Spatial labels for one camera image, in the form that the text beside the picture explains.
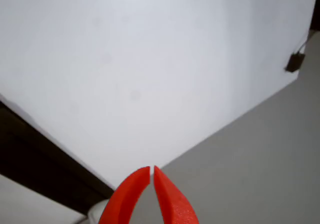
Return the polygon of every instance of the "gray surface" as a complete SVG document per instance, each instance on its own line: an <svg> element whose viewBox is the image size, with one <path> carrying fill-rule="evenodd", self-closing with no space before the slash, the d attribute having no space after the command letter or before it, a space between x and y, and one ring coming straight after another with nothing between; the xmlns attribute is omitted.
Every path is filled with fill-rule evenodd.
<svg viewBox="0 0 320 224"><path fill-rule="evenodd" d="M290 86L163 171L200 223L320 223L320 34ZM131 223L163 223L154 188Z"/></svg>

